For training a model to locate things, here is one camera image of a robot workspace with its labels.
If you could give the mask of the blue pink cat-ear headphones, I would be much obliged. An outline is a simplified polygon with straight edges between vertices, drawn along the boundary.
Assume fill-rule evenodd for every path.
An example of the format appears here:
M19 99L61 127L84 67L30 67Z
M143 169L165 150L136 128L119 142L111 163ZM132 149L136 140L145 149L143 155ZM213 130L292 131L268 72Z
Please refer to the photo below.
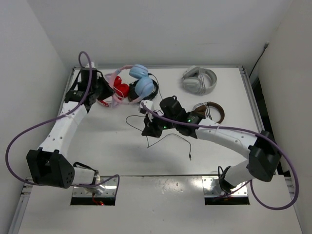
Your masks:
M108 73L105 75L105 79L109 83L109 85L114 89L114 81L117 76L123 70L129 70L129 75L139 82L136 85L135 92L139 95L138 98L134 99L133 101L128 101L128 104L139 103L143 100L144 97L148 96L153 90L153 82L152 79L149 77L148 69L142 65L126 65L120 69L117 69L113 73ZM114 90L114 94L112 95L113 100L122 104L122 100L117 98L116 91Z

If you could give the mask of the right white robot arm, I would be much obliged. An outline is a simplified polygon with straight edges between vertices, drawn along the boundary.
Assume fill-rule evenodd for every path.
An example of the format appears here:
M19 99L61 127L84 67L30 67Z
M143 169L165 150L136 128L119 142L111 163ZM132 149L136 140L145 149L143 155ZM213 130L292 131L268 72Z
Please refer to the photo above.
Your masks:
M176 129L181 135L214 142L242 155L245 160L228 166L218 176L218 188L228 194L242 182L258 179L270 182L281 156L272 146L274 138L267 131L247 133L225 129L201 111L186 112L175 96L160 102L163 115L154 111L152 101L143 100L139 111L145 114L143 136L159 138L164 130Z

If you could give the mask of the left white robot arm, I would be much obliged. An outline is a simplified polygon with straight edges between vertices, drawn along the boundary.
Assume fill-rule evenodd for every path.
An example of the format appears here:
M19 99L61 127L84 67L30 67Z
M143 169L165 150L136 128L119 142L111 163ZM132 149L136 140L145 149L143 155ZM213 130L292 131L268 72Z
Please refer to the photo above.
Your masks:
M69 188L81 185L93 187L98 171L67 160L68 149L75 132L97 100L113 94L113 89L95 68L82 68L65 95L60 119L37 150L26 156L33 182L38 185Z

